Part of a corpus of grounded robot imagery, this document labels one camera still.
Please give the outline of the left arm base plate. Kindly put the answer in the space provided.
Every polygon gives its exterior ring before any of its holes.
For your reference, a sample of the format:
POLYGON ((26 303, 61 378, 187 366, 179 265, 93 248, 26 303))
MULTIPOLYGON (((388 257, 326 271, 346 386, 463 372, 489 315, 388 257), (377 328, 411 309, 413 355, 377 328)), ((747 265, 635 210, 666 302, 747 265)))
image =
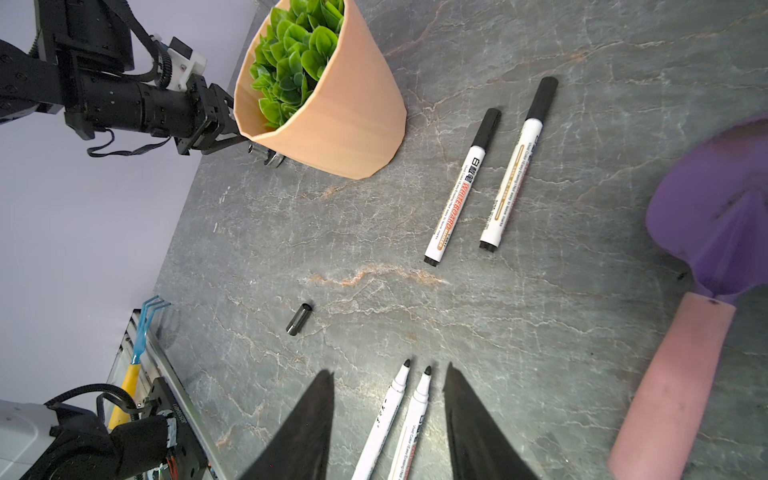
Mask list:
POLYGON ((170 384, 164 378, 153 380, 145 403, 150 407, 149 416, 160 415, 170 419, 172 445, 166 454, 170 464, 165 463, 167 470, 161 478, 211 479, 207 455, 170 384))

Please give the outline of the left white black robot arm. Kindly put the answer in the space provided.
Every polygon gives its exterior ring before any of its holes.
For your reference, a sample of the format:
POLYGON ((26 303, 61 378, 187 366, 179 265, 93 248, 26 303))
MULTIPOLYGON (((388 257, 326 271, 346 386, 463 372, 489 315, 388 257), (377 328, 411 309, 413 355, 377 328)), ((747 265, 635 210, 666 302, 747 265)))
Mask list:
POLYGON ((178 38, 151 35, 126 1, 37 1, 29 51, 1 44, 1 120, 64 113, 82 139, 118 130, 173 142, 179 154, 211 154, 244 141, 234 99, 206 82, 206 60, 178 38))

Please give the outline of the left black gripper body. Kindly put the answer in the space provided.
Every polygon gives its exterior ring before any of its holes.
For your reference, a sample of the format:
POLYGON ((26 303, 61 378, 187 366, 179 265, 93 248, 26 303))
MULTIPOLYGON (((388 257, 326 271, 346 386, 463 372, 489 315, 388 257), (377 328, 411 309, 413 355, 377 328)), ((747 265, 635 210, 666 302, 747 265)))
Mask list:
POLYGON ((234 100, 197 74, 178 92, 114 76, 86 74, 77 90, 77 134, 125 130, 172 139, 177 151, 211 154, 237 143, 234 100))

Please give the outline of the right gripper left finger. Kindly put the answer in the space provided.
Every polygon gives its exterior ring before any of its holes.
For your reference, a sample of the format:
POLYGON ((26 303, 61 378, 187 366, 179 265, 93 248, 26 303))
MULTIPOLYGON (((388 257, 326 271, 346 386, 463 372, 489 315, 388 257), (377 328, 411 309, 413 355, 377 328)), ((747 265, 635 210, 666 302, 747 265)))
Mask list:
POLYGON ((334 375, 321 370, 240 479, 326 479, 334 403, 334 375))

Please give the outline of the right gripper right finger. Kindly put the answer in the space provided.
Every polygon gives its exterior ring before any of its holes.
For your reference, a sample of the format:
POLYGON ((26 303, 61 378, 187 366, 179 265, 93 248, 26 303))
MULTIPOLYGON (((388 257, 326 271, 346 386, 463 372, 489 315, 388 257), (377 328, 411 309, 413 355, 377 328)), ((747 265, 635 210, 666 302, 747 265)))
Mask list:
POLYGON ((538 478, 452 363, 447 368, 443 394, 454 479, 538 478))

